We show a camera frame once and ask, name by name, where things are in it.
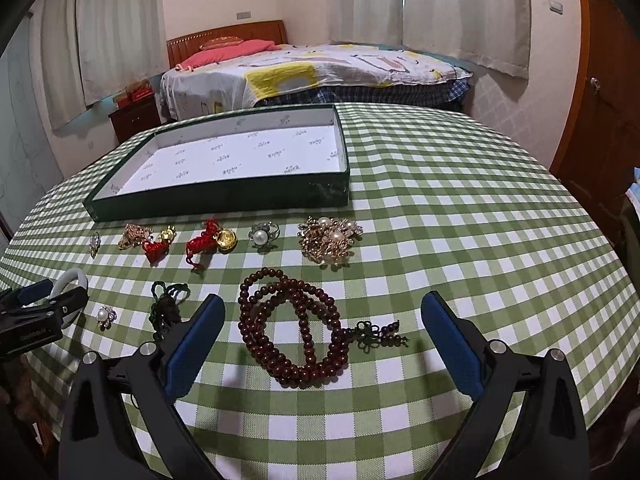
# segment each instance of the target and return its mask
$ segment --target wooden door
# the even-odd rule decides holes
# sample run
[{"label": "wooden door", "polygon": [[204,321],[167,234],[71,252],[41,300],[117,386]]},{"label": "wooden door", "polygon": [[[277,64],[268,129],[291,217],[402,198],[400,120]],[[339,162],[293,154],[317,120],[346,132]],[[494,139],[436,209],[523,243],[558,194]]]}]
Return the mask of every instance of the wooden door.
[{"label": "wooden door", "polygon": [[640,41],[612,0],[581,4],[588,58],[578,70],[580,104],[551,170],[615,242],[625,191],[640,168]]}]

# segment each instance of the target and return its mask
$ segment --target pink blanket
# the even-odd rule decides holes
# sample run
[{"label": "pink blanket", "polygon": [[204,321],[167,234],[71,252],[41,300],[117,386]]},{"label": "pink blanket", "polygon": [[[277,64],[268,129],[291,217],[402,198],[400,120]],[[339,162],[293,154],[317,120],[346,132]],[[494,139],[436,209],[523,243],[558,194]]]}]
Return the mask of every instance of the pink blanket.
[{"label": "pink blanket", "polygon": [[240,56],[250,56],[265,50],[278,50],[275,42],[265,40],[247,40],[239,45],[224,46],[213,50],[201,50],[175,66],[176,72],[191,71],[211,63],[219,63]]}]

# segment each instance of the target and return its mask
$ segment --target table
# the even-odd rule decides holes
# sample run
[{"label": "table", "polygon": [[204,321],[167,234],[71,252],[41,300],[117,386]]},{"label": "table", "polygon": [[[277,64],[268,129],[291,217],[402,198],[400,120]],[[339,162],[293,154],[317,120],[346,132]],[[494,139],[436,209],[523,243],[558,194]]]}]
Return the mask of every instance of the table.
[{"label": "table", "polygon": [[[373,104],[337,109],[351,163],[350,205],[221,215],[240,242],[231,254],[214,254],[203,274],[185,263],[184,243],[206,217],[148,222],[156,232],[169,221],[178,229],[169,256],[150,268],[142,251],[118,250],[123,224],[94,225],[82,208],[140,135],[40,201],[0,261],[0,280],[26,285],[70,266],[89,277],[86,315],[62,340],[29,356],[36,396],[56,431],[85,351],[119,356],[151,339],[146,318],[154,280],[190,284],[184,317],[211,292],[226,302],[218,342],[189,395],[176,403],[226,478],[421,478],[470,405],[422,326],[420,300],[431,289],[485,337],[515,351],[561,348],[587,423],[604,410],[638,360],[640,304],[607,240],[566,189],[513,141],[462,114]],[[309,213],[355,218],[364,227],[349,266],[321,269],[302,257],[297,225]],[[264,256],[246,239],[259,219],[282,227],[277,249]],[[88,241],[96,229],[102,247],[92,260]],[[335,383],[283,389],[250,361],[236,323],[239,283],[262,266],[321,285],[349,326],[400,320],[408,347],[369,354],[353,348]],[[101,333],[94,315],[104,304],[115,307],[118,319]],[[272,319],[270,338],[300,359],[292,309],[282,306]],[[328,341],[319,322],[312,331],[316,342]],[[316,348],[324,353],[324,345]],[[521,401],[514,397],[487,466],[500,459]],[[164,470],[130,399],[127,411],[150,464]]]}]

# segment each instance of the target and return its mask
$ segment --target pillow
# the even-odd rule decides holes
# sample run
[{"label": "pillow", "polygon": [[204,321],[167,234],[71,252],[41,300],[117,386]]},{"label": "pillow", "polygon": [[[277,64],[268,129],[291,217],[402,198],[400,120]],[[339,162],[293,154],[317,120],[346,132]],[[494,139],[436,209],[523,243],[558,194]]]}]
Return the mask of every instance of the pillow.
[{"label": "pillow", "polygon": [[207,43],[200,46],[200,50],[210,50],[212,48],[223,48],[225,46],[235,46],[242,43],[244,40],[237,36],[220,36],[213,40],[207,41]]},{"label": "pillow", "polygon": [[250,56],[251,54],[258,54],[258,52],[265,50],[279,49],[274,41],[247,40],[236,46],[223,46],[221,48],[196,52],[182,63],[177,64],[175,70],[176,72],[180,72],[181,70],[191,71],[211,63],[220,63],[229,59],[235,59],[236,57]]}]

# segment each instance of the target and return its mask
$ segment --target wooden headboard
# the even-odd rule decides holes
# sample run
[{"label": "wooden headboard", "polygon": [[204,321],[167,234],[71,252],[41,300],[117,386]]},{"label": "wooden headboard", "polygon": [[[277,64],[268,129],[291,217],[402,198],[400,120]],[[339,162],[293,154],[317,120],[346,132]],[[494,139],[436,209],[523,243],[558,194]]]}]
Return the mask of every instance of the wooden headboard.
[{"label": "wooden headboard", "polygon": [[238,23],[228,27],[212,28],[194,32],[166,42],[169,53],[169,67],[173,68],[200,50],[207,40],[220,36],[238,36],[243,40],[267,40],[276,44],[287,43],[287,31],[282,20],[272,22]]}]

